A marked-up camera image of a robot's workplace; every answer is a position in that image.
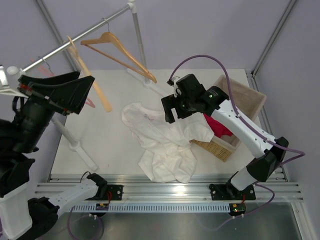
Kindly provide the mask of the white printed t shirt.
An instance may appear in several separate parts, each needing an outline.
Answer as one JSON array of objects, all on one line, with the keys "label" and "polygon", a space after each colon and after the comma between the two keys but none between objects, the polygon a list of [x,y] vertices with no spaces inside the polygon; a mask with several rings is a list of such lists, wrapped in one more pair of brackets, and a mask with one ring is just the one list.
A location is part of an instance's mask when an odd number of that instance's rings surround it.
[{"label": "white printed t shirt", "polygon": [[191,141],[209,143],[215,135],[201,113],[168,123],[164,112],[136,102],[124,107],[121,118],[145,150],[139,167],[156,183],[189,183],[197,165]]}]

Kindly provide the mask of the wooden hanger with metal hook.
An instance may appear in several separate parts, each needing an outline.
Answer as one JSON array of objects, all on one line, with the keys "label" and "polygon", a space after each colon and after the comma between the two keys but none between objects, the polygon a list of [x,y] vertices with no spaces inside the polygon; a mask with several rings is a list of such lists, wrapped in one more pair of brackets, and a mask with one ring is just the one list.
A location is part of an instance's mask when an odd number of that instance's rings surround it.
[{"label": "wooden hanger with metal hook", "polygon": [[93,70],[120,70],[126,69],[140,75],[148,82],[156,83],[156,77],[148,70],[146,64],[138,59],[125,44],[108,28],[94,38],[80,41],[82,48],[92,52],[95,59],[89,66]]}]

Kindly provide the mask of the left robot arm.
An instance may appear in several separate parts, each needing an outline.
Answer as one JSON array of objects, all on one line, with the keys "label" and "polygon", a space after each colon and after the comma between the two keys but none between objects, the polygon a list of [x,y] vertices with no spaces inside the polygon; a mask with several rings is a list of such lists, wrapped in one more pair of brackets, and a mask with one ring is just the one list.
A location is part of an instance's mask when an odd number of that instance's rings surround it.
[{"label": "left robot arm", "polygon": [[48,78],[21,75],[18,95],[12,100],[12,121],[0,122],[0,223],[9,240],[34,240],[48,232],[68,209],[87,199],[107,195],[107,181],[89,174],[76,186],[53,197],[28,198],[28,154],[37,144],[55,113],[79,114],[94,83],[93,76],[78,71]]}]

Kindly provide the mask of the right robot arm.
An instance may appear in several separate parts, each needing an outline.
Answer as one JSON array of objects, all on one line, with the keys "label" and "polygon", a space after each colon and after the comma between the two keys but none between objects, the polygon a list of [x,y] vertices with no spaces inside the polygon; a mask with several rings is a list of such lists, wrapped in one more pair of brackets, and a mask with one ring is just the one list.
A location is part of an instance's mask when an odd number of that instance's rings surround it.
[{"label": "right robot arm", "polygon": [[258,127],[235,104],[229,76],[225,77],[228,91],[218,86],[205,89],[194,74],[178,81],[168,80],[174,93],[161,99],[165,120],[172,124],[177,118],[185,119],[195,113],[211,116],[235,135],[253,155],[253,160],[234,173],[225,184],[210,184],[213,200],[255,200],[253,185],[266,182],[281,165],[289,146],[285,137],[275,138]]}]

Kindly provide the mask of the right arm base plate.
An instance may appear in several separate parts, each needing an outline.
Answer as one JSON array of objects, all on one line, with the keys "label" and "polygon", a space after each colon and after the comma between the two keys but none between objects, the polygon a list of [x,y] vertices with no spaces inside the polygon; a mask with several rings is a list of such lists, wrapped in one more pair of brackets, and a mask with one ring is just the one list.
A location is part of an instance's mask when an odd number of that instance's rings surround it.
[{"label": "right arm base plate", "polygon": [[232,185],[227,184],[210,184],[208,188],[213,201],[256,200],[256,194],[253,185],[249,185],[244,190],[237,190]]}]

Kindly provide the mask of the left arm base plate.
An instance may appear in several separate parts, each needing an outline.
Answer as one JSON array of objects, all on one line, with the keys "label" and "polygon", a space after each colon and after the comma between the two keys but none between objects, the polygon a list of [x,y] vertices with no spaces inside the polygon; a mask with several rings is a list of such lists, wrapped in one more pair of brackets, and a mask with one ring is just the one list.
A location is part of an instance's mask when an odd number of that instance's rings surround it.
[{"label": "left arm base plate", "polygon": [[100,187],[97,194],[87,198],[86,201],[121,201],[123,196],[124,186],[121,184],[107,184]]}]

